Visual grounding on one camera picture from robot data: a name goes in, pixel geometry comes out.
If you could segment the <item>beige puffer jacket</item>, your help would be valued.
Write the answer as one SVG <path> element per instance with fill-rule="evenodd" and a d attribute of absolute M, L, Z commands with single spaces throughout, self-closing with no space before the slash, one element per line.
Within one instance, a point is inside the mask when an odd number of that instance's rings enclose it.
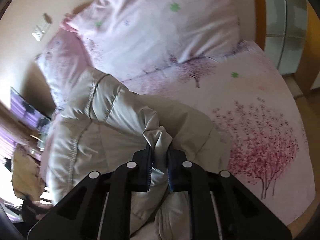
<path fill-rule="evenodd" d="M 88 69 L 79 77 L 51 130 L 47 185 L 57 204 L 89 172 L 112 172 L 138 150 L 155 152 L 151 189 L 132 196 L 134 239 L 189 239 L 188 195 L 169 193 L 169 146 L 209 172 L 226 169 L 231 135 L 192 107 L 129 91 L 111 75 Z"/>

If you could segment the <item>pink floral bed sheet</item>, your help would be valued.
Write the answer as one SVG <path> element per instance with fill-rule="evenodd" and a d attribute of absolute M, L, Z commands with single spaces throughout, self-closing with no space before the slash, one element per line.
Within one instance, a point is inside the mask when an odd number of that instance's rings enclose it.
<path fill-rule="evenodd" d="M 225 170 L 284 224 L 300 217 L 313 201 L 315 182 L 300 112 L 285 81 L 254 42 L 241 42 L 233 55 L 198 57 L 118 81 L 135 94 L 201 111 L 228 132 L 232 144 Z"/>

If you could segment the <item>black television screen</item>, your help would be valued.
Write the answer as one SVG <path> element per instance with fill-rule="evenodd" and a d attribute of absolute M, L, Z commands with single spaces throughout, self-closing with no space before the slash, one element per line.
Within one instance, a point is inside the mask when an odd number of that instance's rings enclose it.
<path fill-rule="evenodd" d="M 10 111 L 25 126 L 41 134 L 48 133 L 51 120 L 10 88 Z"/>

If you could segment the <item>left floral pink pillow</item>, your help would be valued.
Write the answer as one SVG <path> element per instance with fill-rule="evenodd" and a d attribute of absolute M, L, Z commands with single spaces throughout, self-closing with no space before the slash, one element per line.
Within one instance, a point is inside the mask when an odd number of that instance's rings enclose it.
<path fill-rule="evenodd" d="M 43 52 L 37 55 L 36 64 L 50 88 L 56 108 L 65 107 L 73 87 L 81 74 L 91 68 L 91 61 L 76 33 L 59 29 Z"/>

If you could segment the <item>floral pink pillow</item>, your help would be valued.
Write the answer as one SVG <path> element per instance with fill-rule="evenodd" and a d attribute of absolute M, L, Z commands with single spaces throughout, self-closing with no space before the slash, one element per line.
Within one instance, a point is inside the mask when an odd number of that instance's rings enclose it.
<path fill-rule="evenodd" d="M 67 25 L 93 66 L 120 81 L 230 52 L 240 40 L 236 0 L 95 0 Z"/>
<path fill-rule="evenodd" d="M 50 88 L 56 108 L 65 107 L 73 87 L 81 74 L 91 68 L 91 61 L 76 33 L 59 29 L 43 52 L 37 55 L 36 64 Z"/>

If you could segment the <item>right floral pink pillow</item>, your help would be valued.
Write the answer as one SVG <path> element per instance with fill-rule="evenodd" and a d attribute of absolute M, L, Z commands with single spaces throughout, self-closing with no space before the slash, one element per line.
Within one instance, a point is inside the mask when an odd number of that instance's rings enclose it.
<path fill-rule="evenodd" d="M 120 81 L 230 52 L 240 40 L 236 0 L 95 0 L 67 25 L 93 66 Z"/>

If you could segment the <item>white wall socket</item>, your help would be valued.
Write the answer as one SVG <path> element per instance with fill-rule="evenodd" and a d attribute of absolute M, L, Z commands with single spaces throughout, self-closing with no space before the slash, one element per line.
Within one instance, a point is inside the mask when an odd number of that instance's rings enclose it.
<path fill-rule="evenodd" d="M 31 33 L 32 36 L 35 38 L 36 41 L 40 42 L 44 35 L 47 33 L 51 26 L 45 18 L 40 20 L 40 22 L 36 25 L 33 32 Z"/>

